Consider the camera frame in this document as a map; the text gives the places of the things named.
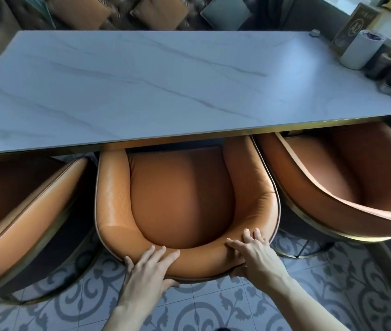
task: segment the pillow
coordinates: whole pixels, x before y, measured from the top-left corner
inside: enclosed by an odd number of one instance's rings
[[[131,15],[151,30],[175,30],[188,15],[188,8],[180,0],[140,0]]]
[[[212,0],[200,15],[215,30],[237,31],[251,12],[243,0]]]
[[[49,10],[75,30],[99,30],[111,8],[99,0],[49,0]]]

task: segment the forearm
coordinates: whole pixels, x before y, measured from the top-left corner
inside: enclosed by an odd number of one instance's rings
[[[117,306],[102,331],[139,331],[145,318],[124,306]]]
[[[292,278],[266,293],[274,301],[293,331],[348,331]]]

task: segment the white cylindrical container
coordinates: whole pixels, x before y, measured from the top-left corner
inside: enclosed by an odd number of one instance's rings
[[[360,70],[379,50],[386,38],[374,30],[361,30],[350,44],[339,62],[351,68]]]

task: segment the orange leather chair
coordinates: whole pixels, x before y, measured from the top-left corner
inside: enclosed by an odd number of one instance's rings
[[[244,261],[225,245],[259,227],[272,240],[279,201],[248,136],[190,150],[101,153],[96,187],[99,236],[120,260],[152,244],[181,255],[167,277],[196,282]]]
[[[0,296],[47,277],[94,230],[95,176],[87,158],[0,163]]]
[[[391,128],[385,123],[255,139],[287,203],[309,224],[347,240],[391,238]]]

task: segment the patterned tile floor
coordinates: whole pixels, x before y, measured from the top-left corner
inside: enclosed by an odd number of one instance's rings
[[[274,244],[298,253],[304,241],[279,233]],[[311,252],[317,244],[306,250]],[[338,243],[325,255],[282,259],[289,273],[349,329],[391,331],[391,288],[361,245]],[[63,281],[69,267],[15,295],[31,297]],[[0,301],[0,331],[100,331],[125,275],[124,267],[103,252],[94,267],[59,297],[32,306]],[[162,295],[142,331],[290,330],[272,300],[246,280],[218,280],[182,285]]]

